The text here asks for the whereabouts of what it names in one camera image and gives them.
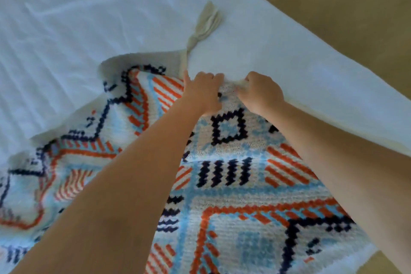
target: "throw blanket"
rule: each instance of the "throw blanket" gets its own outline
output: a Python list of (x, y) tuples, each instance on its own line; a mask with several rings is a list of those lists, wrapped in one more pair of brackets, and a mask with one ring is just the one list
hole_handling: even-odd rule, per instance
[[(104, 94), (2, 168), (1, 273), (181, 96), (180, 58), (134, 54), (103, 64)], [(202, 117), (187, 142), (145, 273), (354, 273), (375, 251), (365, 233), (232, 84), (219, 97), (223, 109)]]

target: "bare skin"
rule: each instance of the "bare skin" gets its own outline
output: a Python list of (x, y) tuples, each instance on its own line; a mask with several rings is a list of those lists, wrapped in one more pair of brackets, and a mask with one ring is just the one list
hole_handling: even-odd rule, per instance
[(237, 95), (275, 125), (336, 200), (403, 273), (411, 269), (411, 158), (331, 126), (284, 101), (251, 72)]
[[(246, 79), (248, 88), (237, 91), (244, 105), (284, 134), (373, 242), (408, 273), (411, 158), (287, 104), (270, 77), (251, 72)], [(201, 115), (221, 109), (222, 82), (222, 74), (199, 73), (191, 81), (186, 73), (182, 98), (85, 187), (12, 273), (143, 273), (185, 144)]]

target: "brown floor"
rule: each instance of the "brown floor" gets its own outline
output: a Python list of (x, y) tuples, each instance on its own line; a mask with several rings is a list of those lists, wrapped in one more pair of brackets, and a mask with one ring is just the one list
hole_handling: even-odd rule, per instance
[[(411, 99), (411, 0), (268, 0)], [(381, 253), (358, 274), (398, 274)]]

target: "folded blanket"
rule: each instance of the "folded blanket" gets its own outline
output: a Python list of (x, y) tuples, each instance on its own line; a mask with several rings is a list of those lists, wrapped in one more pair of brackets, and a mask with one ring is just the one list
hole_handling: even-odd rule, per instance
[[(105, 93), (2, 168), (1, 273), (181, 96), (176, 77), (185, 54), (104, 62)], [(202, 117), (187, 142), (145, 273), (319, 273), (332, 266), (354, 273), (375, 251), (365, 233), (275, 126), (241, 104), (233, 85), (219, 97), (223, 109)]]

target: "person's left arm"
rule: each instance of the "person's left arm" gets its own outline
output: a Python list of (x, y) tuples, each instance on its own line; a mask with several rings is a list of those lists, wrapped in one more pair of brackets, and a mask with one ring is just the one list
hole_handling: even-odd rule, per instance
[(221, 109), (223, 74), (185, 74), (182, 98), (74, 199), (12, 274), (143, 273), (198, 119)]

